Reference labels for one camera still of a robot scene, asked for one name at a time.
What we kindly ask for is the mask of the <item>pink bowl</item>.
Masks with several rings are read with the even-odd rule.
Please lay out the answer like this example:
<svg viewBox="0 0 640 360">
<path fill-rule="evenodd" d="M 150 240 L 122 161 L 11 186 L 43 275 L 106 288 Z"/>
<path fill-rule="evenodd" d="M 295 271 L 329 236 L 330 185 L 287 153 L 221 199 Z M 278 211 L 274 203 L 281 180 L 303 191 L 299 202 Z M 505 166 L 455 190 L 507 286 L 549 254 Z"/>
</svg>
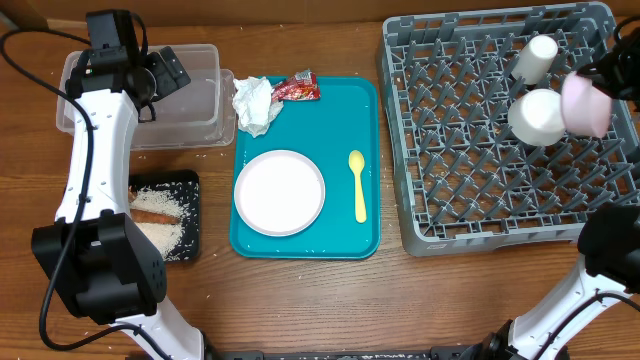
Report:
<svg viewBox="0 0 640 360">
<path fill-rule="evenodd" d="M 611 124 L 613 99 L 593 86 L 590 79 L 569 73 L 561 89 L 561 115 L 567 131 L 578 136 L 603 138 Z"/>
</svg>

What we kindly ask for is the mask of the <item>white napkin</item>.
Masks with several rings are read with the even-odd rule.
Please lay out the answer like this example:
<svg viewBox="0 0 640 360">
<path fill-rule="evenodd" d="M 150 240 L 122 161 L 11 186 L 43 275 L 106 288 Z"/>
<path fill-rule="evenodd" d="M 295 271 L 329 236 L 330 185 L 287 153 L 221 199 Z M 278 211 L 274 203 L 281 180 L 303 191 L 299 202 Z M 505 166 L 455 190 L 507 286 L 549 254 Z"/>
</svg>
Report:
<svg viewBox="0 0 640 360">
<path fill-rule="evenodd" d="M 265 135 L 284 102 L 272 99 L 273 87 L 266 77 L 233 80 L 236 93 L 232 106 L 238 117 L 238 128 L 253 138 Z"/>
</svg>

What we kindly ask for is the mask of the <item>white cup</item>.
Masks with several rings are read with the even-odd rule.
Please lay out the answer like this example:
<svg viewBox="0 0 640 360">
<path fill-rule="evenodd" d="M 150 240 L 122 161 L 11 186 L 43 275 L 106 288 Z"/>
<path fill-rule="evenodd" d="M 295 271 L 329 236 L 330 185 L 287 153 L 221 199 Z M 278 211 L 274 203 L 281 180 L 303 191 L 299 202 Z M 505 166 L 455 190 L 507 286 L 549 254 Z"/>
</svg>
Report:
<svg viewBox="0 0 640 360">
<path fill-rule="evenodd" d="M 537 35 L 520 51 L 511 76 L 522 78 L 525 85 L 535 85 L 546 76 L 557 53 L 558 45 L 552 37 Z"/>
</svg>

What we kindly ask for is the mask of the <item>pale green bowl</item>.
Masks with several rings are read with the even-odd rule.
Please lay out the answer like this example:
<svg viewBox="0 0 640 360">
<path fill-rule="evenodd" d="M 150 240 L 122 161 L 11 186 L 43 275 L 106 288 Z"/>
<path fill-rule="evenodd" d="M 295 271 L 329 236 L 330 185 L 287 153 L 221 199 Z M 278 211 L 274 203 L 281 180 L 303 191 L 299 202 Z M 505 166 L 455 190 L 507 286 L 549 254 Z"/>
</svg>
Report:
<svg viewBox="0 0 640 360">
<path fill-rule="evenodd" d="M 550 146 L 565 134 L 561 115 L 561 95 L 536 89 L 515 101 L 508 110 L 511 132 L 531 146 Z"/>
</svg>

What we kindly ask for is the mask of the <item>white rice pile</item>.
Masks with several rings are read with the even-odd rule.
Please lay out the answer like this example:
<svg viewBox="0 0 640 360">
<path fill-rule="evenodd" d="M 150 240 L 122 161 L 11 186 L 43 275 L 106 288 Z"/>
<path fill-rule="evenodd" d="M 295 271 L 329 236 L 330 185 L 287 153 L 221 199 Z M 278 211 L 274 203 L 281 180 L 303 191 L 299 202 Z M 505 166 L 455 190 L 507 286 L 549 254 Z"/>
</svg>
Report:
<svg viewBox="0 0 640 360">
<path fill-rule="evenodd" d="M 171 181 L 128 189 L 131 215 L 166 263 L 200 253 L 200 195 L 196 181 Z"/>
</svg>

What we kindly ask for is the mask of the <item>red snack wrapper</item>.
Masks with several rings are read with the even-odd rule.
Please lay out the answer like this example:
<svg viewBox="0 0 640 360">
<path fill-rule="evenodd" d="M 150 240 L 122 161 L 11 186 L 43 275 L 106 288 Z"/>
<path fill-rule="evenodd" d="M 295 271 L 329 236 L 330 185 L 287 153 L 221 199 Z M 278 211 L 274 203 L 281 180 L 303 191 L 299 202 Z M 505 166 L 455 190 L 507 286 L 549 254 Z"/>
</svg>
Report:
<svg viewBox="0 0 640 360">
<path fill-rule="evenodd" d="M 273 86 L 272 101 L 311 101 L 319 100 L 321 92 L 317 76 L 307 69 Z"/>
</svg>

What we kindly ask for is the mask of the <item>orange carrot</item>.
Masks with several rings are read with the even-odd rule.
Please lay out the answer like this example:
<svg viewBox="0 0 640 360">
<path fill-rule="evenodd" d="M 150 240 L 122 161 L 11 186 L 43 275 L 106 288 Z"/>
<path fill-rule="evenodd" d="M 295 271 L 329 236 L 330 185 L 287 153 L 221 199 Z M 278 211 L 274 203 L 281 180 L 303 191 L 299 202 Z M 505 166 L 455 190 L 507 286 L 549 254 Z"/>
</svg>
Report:
<svg viewBox="0 0 640 360">
<path fill-rule="evenodd" d="M 131 209 L 131 218 L 136 223 L 149 223 L 149 224 L 162 224 L 162 225 L 177 225 L 181 220 L 177 217 L 162 214 L 153 213 L 146 210 Z"/>
</svg>

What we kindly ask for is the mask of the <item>white pink plate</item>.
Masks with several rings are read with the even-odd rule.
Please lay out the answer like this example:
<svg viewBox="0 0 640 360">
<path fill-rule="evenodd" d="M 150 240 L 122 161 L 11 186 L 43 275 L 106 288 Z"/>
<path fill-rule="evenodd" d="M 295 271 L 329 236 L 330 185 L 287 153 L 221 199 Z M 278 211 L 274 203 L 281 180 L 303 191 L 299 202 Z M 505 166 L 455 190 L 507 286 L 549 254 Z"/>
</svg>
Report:
<svg viewBox="0 0 640 360">
<path fill-rule="evenodd" d="M 272 150 L 252 159 L 234 185 L 234 204 L 252 230 L 270 237 L 297 234 L 320 215 L 326 198 L 324 178 L 306 156 Z"/>
</svg>

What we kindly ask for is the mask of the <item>yellow plastic spoon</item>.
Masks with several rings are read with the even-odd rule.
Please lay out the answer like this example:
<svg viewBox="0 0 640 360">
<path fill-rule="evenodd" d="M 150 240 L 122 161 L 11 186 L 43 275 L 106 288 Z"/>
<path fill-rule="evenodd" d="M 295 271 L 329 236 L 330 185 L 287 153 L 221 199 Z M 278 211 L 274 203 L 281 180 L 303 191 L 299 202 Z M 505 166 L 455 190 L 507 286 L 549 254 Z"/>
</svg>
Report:
<svg viewBox="0 0 640 360">
<path fill-rule="evenodd" d="M 358 223 L 364 223 L 367 220 L 366 203 L 361 178 L 365 166 L 364 156 L 360 151 L 353 150 L 349 154 L 348 164 L 354 176 L 355 218 Z"/>
</svg>

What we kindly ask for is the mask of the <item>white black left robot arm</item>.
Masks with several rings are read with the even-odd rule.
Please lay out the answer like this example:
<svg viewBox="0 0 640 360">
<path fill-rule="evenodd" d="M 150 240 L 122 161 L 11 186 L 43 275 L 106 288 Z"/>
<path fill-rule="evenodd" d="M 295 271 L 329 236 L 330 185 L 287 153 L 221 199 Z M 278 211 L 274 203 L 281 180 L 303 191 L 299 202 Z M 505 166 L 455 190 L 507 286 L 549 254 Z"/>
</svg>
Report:
<svg viewBox="0 0 640 360">
<path fill-rule="evenodd" d="M 76 318 L 109 334 L 121 331 L 153 359 L 213 359 L 206 336 L 167 295 L 164 260 L 130 215 L 131 142 L 140 111 L 188 84 L 183 68 L 162 64 L 138 39 L 138 16 L 126 10 L 86 17 L 89 47 L 61 97 L 72 110 L 69 176 L 52 225 L 34 230 L 32 251 Z"/>
</svg>

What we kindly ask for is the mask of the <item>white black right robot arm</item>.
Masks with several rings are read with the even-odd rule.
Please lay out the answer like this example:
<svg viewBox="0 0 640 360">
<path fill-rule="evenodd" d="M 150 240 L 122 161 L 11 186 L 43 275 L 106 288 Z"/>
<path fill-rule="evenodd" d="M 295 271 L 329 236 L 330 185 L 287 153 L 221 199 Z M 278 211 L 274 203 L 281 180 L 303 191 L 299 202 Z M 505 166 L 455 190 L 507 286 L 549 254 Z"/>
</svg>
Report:
<svg viewBox="0 0 640 360">
<path fill-rule="evenodd" d="M 639 101 L 639 32 L 620 34 L 638 20 L 621 21 L 612 50 L 569 73 L 553 101 L 534 91 L 512 105 L 509 124 L 516 137 L 530 145 L 547 144 L 563 130 L 604 137 L 613 102 Z M 639 291 L 638 207 L 598 209 L 580 232 L 578 251 L 571 271 L 533 309 L 465 349 L 461 358 L 565 359 L 567 343 L 605 310 L 618 303 L 638 306 L 631 299 Z"/>
</svg>

